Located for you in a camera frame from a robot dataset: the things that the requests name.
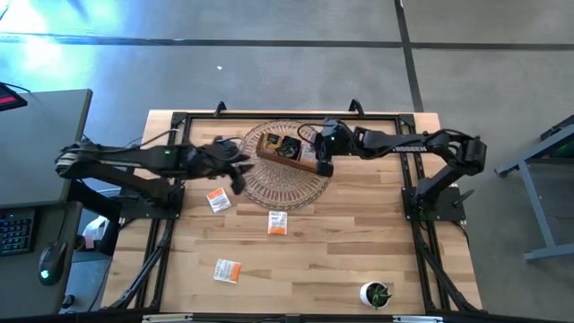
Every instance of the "gray floor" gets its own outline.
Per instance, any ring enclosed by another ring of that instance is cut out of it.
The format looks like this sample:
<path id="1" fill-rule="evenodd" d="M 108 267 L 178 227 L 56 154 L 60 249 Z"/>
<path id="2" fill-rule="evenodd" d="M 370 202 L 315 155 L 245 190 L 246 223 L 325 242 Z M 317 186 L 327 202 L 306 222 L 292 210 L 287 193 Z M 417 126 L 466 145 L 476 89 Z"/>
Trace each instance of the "gray floor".
<path id="1" fill-rule="evenodd" d="M 14 3 L 0 32 L 400 40 L 392 0 Z M 412 41 L 574 42 L 569 0 L 403 3 Z M 493 313 L 561 320 L 574 315 L 574 257 L 522 260 L 523 252 L 544 244 L 534 212 L 519 176 L 498 179 L 491 171 L 574 112 L 573 54 L 413 52 L 424 110 L 438 112 L 442 126 L 480 134 L 489 145 L 487 171 L 461 179 L 459 186 L 476 190 L 465 202 L 468 231 L 483 306 Z M 0 75 L 0 81 L 33 91 L 92 88 L 86 134 L 105 144 L 126 144 L 141 135 L 149 109 L 213 109 L 220 100 L 229 109 L 345 109 L 357 97 L 367 110 L 413 111 L 400 48 L 61 46 L 30 38 L 25 44 L 0 43 Z M 101 271 L 102 263 L 94 261 L 94 268 Z M 92 281 L 86 290 L 95 292 L 99 282 Z M 71 277 L 69 288 L 80 284 L 88 283 Z M 82 303 L 94 297 L 88 294 Z"/>

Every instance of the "wooden tabletop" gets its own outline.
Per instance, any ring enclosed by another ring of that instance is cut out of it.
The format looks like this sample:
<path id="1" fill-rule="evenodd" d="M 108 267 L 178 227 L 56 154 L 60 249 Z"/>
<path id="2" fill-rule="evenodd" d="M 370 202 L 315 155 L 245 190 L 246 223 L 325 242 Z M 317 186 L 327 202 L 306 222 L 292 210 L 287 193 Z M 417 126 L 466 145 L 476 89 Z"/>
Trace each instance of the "wooden tabletop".
<path id="1" fill-rule="evenodd" d="M 169 129 L 173 112 L 150 111 L 143 140 Z M 435 113 L 415 113 L 414 117 L 418 132 L 439 129 Z M 194 120 L 190 139 L 193 144 L 208 144 L 216 135 L 245 135 L 262 122 Z M 395 126 L 386 121 L 345 122 L 350 127 L 395 132 Z M 155 144 L 166 141 L 162 138 Z M 335 175 L 325 193 L 288 212 L 287 236 L 267 235 L 269 210 L 246 196 L 234 196 L 229 179 L 188 181 L 171 243 L 161 311 L 423 313 L 413 234 L 404 220 L 400 197 L 404 182 L 398 155 L 373 161 L 336 157 L 334 164 Z M 423 164 L 430 176 L 444 162 L 424 154 Z M 144 170 L 137 174 L 152 176 Z M 226 190 L 232 207 L 213 214 L 206 195 L 220 187 Z M 445 270 L 465 297 L 480 308 L 465 236 L 452 223 L 436 226 Z M 149 227 L 150 221 L 137 220 L 120 233 L 102 306 L 115 301 L 140 269 Z M 213 280 L 218 258 L 242 264 L 237 284 Z M 148 301 L 156 269 L 151 274 Z M 430 269 L 429 273 L 433 300 L 439 304 L 436 280 Z M 382 310 L 361 303 L 359 290 L 370 281 L 387 284 L 393 294 Z"/>

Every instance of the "round woven mat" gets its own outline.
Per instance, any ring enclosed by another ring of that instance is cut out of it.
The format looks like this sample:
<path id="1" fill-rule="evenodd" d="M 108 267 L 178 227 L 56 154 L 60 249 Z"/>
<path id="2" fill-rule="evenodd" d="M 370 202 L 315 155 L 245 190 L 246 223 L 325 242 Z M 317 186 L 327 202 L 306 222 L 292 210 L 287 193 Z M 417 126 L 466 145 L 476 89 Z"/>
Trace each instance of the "round woven mat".
<path id="1" fill-rule="evenodd" d="M 315 200 L 325 191 L 329 178 L 261 159 L 256 155 L 257 143 L 262 134 L 299 138 L 297 129 L 301 125 L 292 120 L 269 121 L 254 127 L 245 136 L 243 153 L 251 156 L 248 162 L 255 166 L 244 174 L 247 184 L 244 193 L 253 202 L 273 210 L 288 210 Z M 303 127 L 301 134 L 309 138 L 313 131 L 311 127 Z"/>

